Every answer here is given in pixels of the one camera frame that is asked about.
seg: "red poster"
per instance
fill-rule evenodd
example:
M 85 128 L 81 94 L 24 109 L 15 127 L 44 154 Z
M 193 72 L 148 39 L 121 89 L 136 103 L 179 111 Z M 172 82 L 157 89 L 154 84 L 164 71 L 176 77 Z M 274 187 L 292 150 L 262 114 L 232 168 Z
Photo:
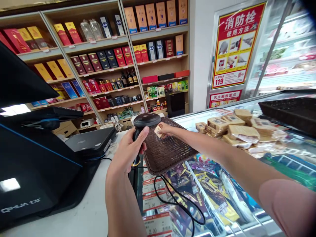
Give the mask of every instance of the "red poster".
M 239 101 L 241 91 L 242 90 L 212 94 L 210 98 L 209 108 L 214 108 L 220 105 L 226 105 L 232 102 Z
M 219 18 L 212 89 L 243 84 L 265 3 Z

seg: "barcode scanner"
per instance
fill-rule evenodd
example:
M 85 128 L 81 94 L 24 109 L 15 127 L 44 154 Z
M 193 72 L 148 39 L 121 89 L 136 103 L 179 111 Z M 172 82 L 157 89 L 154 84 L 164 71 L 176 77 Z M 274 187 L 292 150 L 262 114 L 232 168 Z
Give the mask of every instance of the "barcode scanner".
M 135 132 L 133 134 L 133 142 L 137 140 L 139 134 L 144 129 L 144 127 L 150 127 L 157 125 L 161 122 L 161 117 L 158 114 L 154 113 L 144 113 L 138 115 L 134 119 Z M 136 159 L 132 163 L 132 166 L 138 166 L 140 163 L 139 153 L 137 154 Z

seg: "wicker basket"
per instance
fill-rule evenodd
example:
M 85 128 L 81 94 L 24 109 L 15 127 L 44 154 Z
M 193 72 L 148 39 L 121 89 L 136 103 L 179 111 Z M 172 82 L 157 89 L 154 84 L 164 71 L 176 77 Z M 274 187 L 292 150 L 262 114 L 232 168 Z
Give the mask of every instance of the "wicker basket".
M 172 127 L 185 129 L 169 118 L 162 117 L 161 121 Z M 156 125 L 150 127 L 149 134 L 145 139 L 147 150 L 144 152 L 144 160 L 149 173 L 152 175 L 163 174 L 198 153 L 176 137 L 159 138 L 154 132 L 155 128 Z
M 266 116 L 316 135 L 316 99 L 294 98 L 259 102 Z

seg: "brown woven basket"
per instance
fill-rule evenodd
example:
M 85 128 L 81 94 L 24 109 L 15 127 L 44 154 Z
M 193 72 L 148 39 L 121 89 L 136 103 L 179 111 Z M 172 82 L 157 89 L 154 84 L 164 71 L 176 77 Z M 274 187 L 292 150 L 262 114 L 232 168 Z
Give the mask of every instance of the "brown woven basket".
M 167 117 L 162 117 L 161 121 L 172 127 L 185 129 Z M 149 134 L 145 139 L 147 150 L 144 152 L 144 160 L 149 173 L 152 175 L 163 174 L 198 153 L 176 137 L 159 138 L 154 132 L 156 126 L 150 127 Z

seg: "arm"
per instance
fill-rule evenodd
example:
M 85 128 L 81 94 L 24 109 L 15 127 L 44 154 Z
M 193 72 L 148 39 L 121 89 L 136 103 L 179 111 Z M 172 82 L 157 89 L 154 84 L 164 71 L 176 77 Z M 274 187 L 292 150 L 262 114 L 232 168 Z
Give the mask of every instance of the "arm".
M 174 128 L 160 123 L 160 133 L 176 136 L 200 153 L 221 164 L 245 189 L 249 195 L 261 205 L 259 199 L 260 186 L 270 179 L 289 179 L 267 164 L 253 158 L 243 150 L 233 147 L 216 138 L 201 133 Z
M 135 142 L 132 140 L 134 131 L 130 129 L 122 138 L 106 175 L 105 203 L 110 237 L 147 236 L 128 173 L 138 152 L 142 154 L 146 150 L 143 141 L 149 128 L 145 127 Z

